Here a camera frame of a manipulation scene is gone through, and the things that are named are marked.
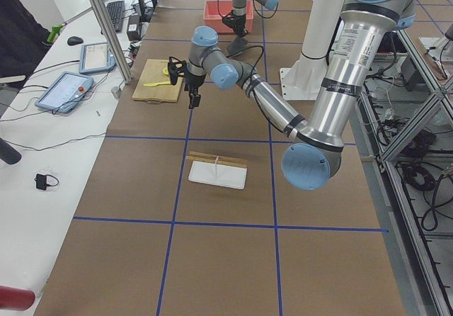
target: yellow spoon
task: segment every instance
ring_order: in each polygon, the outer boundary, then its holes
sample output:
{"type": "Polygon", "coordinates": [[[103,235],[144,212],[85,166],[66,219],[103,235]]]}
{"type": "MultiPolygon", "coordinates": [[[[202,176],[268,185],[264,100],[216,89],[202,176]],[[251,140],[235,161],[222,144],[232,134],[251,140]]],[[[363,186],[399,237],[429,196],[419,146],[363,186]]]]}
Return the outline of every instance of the yellow spoon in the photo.
{"type": "Polygon", "coordinates": [[[143,84],[145,87],[155,87],[155,86],[162,86],[164,84],[171,84],[170,81],[163,81],[163,82],[153,82],[151,84],[143,84]]]}

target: wooden cutting board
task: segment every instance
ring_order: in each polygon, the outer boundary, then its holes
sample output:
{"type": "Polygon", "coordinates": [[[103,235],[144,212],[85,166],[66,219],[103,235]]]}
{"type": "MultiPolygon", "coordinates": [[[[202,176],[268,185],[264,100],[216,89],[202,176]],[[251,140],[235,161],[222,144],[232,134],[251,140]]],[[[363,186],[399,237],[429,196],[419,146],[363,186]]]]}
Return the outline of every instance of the wooden cutting board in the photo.
{"type": "Polygon", "coordinates": [[[167,67],[168,60],[153,60],[148,59],[143,68],[142,75],[135,87],[132,98],[136,101],[152,101],[152,102],[176,102],[178,101],[183,78],[178,78],[175,86],[164,84],[155,87],[145,87],[143,84],[154,82],[170,81],[170,78],[164,74],[164,69],[167,67]]]}

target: red plastic bin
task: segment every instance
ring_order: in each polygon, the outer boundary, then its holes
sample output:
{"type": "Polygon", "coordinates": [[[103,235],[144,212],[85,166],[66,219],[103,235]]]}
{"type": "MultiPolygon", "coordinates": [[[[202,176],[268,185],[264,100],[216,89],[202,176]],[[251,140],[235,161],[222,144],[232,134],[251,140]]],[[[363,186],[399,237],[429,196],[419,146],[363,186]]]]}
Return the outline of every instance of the red plastic bin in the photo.
{"type": "MultiPolygon", "coordinates": [[[[220,13],[225,16],[233,9],[233,1],[219,1],[219,6],[217,7],[217,0],[211,0],[205,2],[205,12],[203,13],[203,18],[205,20],[205,25],[211,27],[218,34],[227,34],[233,33],[231,28],[228,28],[222,23],[222,17],[220,13]]],[[[247,1],[246,4],[246,29],[249,33],[252,32],[253,26],[253,3],[252,1],[247,1]]]]}

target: black jacket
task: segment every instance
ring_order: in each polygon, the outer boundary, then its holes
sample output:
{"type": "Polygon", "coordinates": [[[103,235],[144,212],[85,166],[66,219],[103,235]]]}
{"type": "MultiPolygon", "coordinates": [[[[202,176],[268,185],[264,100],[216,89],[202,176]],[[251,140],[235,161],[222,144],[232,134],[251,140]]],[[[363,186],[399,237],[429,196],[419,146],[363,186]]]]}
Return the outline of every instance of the black jacket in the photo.
{"type": "Polygon", "coordinates": [[[49,34],[21,1],[0,0],[0,77],[30,75],[50,48],[49,34]]]}

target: green object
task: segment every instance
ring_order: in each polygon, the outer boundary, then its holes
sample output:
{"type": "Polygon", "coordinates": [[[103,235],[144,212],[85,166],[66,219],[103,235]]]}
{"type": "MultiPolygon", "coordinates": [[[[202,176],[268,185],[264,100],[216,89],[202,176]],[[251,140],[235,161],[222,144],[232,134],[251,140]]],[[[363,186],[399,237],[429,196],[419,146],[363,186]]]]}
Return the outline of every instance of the green object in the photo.
{"type": "Polygon", "coordinates": [[[49,37],[47,38],[48,43],[52,43],[55,39],[55,36],[59,35],[61,29],[65,26],[65,24],[59,24],[58,26],[52,27],[52,32],[50,33],[49,37]]]}

